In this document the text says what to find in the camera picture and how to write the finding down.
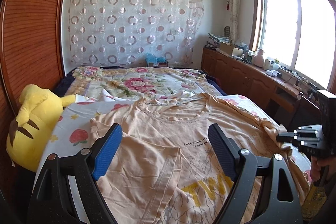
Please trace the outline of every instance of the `cardboard box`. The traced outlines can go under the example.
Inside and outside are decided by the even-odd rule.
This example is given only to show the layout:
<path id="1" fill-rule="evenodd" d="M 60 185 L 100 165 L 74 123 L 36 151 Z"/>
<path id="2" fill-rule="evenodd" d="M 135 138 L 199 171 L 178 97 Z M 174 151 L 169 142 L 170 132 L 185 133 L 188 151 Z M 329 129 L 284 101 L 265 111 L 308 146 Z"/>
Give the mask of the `cardboard box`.
<path id="1" fill-rule="evenodd" d="M 147 67 L 153 67 L 153 68 L 161 68 L 161 67 L 168 67 L 168 62 L 165 63 L 147 63 Z"/>
<path id="2" fill-rule="evenodd" d="M 233 56 L 241 56 L 243 51 L 240 48 L 235 47 L 233 44 L 229 44 L 229 43 L 221 43 L 219 45 L 219 49 L 225 53 L 227 53 L 228 55 L 233 55 Z"/>

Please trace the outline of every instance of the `wooden louvered door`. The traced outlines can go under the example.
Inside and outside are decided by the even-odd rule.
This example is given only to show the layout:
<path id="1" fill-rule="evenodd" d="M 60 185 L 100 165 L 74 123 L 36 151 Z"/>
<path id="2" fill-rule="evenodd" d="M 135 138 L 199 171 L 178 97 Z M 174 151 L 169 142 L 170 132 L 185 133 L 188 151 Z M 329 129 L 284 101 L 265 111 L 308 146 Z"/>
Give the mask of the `wooden louvered door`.
<path id="1" fill-rule="evenodd" d="M 0 188 L 4 191 L 5 197 L 10 197 L 10 188 L 15 169 L 11 166 L 11 160 L 6 152 L 6 138 L 9 130 L 9 123 L 14 119 L 6 96 L 4 86 L 0 82 Z"/>
<path id="2" fill-rule="evenodd" d="M 60 11 L 63 0 L 3 0 L 0 9 L 0 188 L 10 199 L 16 169 L 6 153 L 9 124 L 28 84 L 52 89 L 63 78 Z"/>

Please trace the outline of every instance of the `hand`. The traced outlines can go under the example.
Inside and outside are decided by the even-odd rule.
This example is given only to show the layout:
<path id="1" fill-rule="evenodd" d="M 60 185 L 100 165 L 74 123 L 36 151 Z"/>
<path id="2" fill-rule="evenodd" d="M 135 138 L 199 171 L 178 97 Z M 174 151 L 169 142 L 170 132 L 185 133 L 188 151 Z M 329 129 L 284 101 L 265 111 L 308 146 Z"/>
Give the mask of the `hand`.
<path id="1" fill-rule="evenodd" d="M 336 173 L 336 157 L 329 157 L 326 159 L 319 159 L 311 157 L 310 165 L 310 177 L 313 181 L 320 179 L 321 167 L 329 165 L 329 173 L 327 175 L 327 181 L 330 180 L 332 175 Z"/>

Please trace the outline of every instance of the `jar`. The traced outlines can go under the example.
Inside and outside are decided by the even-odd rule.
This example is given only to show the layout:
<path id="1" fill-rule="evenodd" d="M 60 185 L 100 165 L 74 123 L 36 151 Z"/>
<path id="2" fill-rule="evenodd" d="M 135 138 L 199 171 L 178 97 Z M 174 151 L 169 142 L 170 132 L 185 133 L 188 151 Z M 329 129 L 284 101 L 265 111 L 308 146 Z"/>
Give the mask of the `jar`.
<path id="1" fill-rule="evenodd" d="M 255 57 L 254 64 L 260 68 L 264 65 L 264 51 L 262 49 L 259 49 L 259 52 L 257 56 Z"/>
<path id="2" fill-rule="evenodd" d="M 254 64 L 254 61 L 255 61 L 255 57 L 257 56 L 257 53 L 254 52 L 252 57 L 251 57 L 251 63 Z"/>
<path id="3" fill-rule="evenodd" d="M 278 68 L 279 68 L 279 64 L 277 64 L 277 63 L 273 63 L 273 70 L 278 70 Z"/>
<path id="4" fill-rule="evenodd" d="M 269 59 L 266 59 L 262 68 L 264 70 L 268 70 L 270 64 L 271 64 L 271 61 Z"/>

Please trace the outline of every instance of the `t-shirt sleeve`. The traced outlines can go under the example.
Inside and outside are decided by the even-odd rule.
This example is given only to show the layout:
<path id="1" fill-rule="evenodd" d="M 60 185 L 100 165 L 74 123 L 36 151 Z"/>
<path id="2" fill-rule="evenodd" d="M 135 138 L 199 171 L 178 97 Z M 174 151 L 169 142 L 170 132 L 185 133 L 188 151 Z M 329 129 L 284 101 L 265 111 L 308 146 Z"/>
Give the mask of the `t-shirt sleeve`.
<path id="1" fill-rule="evenodd" d="M 90 144 L 93 145 L 98 138 L 105 136 L 106 132 L 114 123 L 118 123 L 122 126 L 124 118 L 129 114 L 131 109 L 132 105 L 125 104 L 119 106 L 117 109 L 112 109 L 112 111 L 107 114 L 99 115 L 91 119 Z"/>
<path id="2" fill-rule="evenodd" d="M 96 136 L 109 126 L 94 121 Z M 97 181 L 118 223 L 157 223 L 179 183 L 179 147 L 160 146 L 123 134 L 106 174 Z"/>
<path id="3" fill-rule="evenodd" d="M 122 124 L 124 121 L 124 118 L 132 111 L 133 105 L 129 104 L 117 104 L 117 109 L 112 109 L 111 112 L 103 115 L 99 115 L 95 117 L 93 120 L 96 120 L 98 122 L 112 125 L 113 123 Z"/>

